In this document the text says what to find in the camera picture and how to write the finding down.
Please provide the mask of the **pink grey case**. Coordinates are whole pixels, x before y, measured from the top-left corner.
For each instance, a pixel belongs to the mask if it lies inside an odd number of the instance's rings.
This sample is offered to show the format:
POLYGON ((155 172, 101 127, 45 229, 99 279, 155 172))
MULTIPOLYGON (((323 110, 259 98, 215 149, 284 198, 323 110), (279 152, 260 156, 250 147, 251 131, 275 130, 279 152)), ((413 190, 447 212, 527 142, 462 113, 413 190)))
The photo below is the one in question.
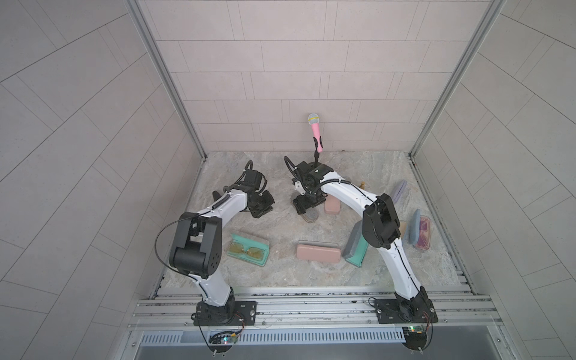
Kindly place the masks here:
POLYGON ((338 215, 341 211, 341 201, 335 196, 328 195, 324 202, 324 212, 327 215, 338 215))

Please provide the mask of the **brown black glasses case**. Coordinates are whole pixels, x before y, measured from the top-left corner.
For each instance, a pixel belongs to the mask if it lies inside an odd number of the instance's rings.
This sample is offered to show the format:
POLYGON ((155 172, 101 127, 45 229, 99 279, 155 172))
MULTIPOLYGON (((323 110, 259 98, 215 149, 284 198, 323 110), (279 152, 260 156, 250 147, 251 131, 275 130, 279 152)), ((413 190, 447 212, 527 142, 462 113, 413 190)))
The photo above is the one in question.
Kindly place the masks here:
POLYGON ((219 200, 220 198, 222 198, 222 196, 223 196, 223 194, 220 193, 220 192, 218 192, 217 190, 214 190, 214 191, 212 192, 212 197, 213 197, 213 200, 214 200, 215 202, 216 202, 217 200, 219 200))

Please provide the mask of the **beige case with glasses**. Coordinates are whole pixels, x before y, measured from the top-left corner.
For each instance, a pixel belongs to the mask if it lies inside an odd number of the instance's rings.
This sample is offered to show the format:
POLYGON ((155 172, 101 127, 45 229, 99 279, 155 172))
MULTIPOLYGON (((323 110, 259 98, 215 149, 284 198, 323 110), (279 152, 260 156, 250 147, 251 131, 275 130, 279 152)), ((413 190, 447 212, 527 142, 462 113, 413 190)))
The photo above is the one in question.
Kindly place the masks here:
POLYGON ((307 223, 312 224, 318 220, 319 212, 315 208, 309 208, 304 214, 301 214, 301 217, 307 223))

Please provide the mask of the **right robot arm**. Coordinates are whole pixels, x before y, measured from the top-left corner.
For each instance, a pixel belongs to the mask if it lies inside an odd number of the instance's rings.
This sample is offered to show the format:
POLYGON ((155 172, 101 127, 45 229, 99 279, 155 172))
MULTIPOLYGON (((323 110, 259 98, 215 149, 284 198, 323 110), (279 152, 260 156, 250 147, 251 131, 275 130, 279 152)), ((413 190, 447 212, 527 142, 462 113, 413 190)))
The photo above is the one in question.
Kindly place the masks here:
POLYGON ((411 269, 401 239, 400 221, 392 198, 376 195, 354 185, 330 166, 305 161, 295 165, 284 157, 298 196, 292 204, 305 215, 331 195, 361 216, 362 236, 383 258, 394 284, 397 305, 390 307, 405 323, 434 322, 433 305, 411 269))

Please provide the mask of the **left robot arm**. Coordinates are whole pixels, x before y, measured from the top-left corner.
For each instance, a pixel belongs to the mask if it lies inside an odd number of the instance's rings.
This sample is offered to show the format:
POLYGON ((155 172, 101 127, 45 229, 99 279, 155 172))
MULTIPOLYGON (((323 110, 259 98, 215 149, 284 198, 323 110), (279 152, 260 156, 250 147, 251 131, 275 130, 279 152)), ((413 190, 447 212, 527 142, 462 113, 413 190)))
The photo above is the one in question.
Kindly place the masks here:
POLYGON ((183 213, 176 225, 168 261, 169 270, 196 282, 203 298, 192 319, 195 326, 228 325, 238 320, 233 288, 218 270, 223 255, 223 228, 240 212, 261 218, 273 210, 267 179, 249 160, 240 177, 220 193, 212 192, 213 204, 198 212, 183 213))

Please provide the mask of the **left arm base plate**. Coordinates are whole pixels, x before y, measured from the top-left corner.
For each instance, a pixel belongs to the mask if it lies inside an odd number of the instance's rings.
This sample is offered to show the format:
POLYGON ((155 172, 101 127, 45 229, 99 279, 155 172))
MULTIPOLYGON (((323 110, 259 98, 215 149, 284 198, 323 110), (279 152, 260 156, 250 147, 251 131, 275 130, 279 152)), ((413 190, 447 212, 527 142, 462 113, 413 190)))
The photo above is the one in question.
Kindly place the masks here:
POLYGON ((232 301, 222 307, 201 301, 191 319, 195 326, 253 326, 257 313, 256 301, 232 301))

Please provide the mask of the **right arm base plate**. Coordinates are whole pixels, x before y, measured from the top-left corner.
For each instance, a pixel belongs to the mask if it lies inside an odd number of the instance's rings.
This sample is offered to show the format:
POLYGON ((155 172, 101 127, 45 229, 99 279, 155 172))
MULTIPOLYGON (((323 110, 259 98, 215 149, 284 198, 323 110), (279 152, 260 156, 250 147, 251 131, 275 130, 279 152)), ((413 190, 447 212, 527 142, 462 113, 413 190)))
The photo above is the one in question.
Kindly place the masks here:
POLYGON ((370 305, 376 312, 379 324, 429 324, 437 323, 438 316, 430 299, 374 299, 370 305))

